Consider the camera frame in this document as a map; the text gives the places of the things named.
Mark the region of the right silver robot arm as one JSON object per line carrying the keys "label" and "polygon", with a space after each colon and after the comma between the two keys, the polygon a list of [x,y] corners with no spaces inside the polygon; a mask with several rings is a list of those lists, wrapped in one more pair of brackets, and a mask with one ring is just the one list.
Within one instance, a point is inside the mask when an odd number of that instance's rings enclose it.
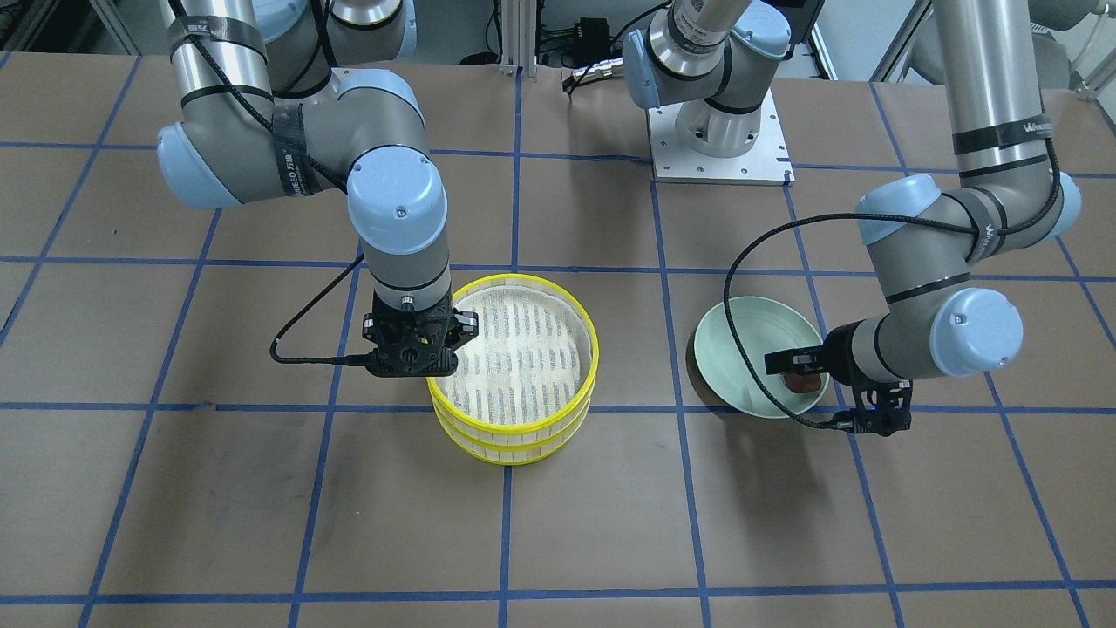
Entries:
{"label": "right silver robot arm", "polygon": [[479,332],[452,305],[449,203],[414,91],[375,61],[411,55],[411,1],[163,1],[183,120],[160,170],[195,209],[338,189],[374,298],[373,350],[330,357],[378,377],[445,377]]}

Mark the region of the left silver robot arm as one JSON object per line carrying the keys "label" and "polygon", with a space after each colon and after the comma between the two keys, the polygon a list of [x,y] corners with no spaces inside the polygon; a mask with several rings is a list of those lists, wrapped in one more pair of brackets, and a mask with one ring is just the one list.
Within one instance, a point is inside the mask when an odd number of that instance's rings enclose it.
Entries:
{"label": "left silver robot arm", "polygon": [[[868,248],[888,313],[846,323],[821,342],[764,356],[764,371],[800,392],[833,375],[854,406],[825,429],[889,436],[910,427],[913,381],[969,377],[1011,363],[1022,319],[971,270],[990,257],[1064,234],[1081,199],[1060,170],[1045,112],[1029,4],[936,1],[959,189],[910,175],[865,195],[849,218]],[[624,37],[631,99],[677,105],[675,134],[714,160],[740,158],[761,135],[761,107],[792,44],[761,1],[673,1]]]}

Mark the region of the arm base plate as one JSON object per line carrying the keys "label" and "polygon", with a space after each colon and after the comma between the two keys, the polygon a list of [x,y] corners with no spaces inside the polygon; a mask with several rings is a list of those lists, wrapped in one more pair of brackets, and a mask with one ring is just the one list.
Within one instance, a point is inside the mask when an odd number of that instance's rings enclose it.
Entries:
{"label": "arm base plate", "polygon": [[655,178],[685,184],[790,186],[796,181],[773,91],[745,115],[704,100],[647,112]]}

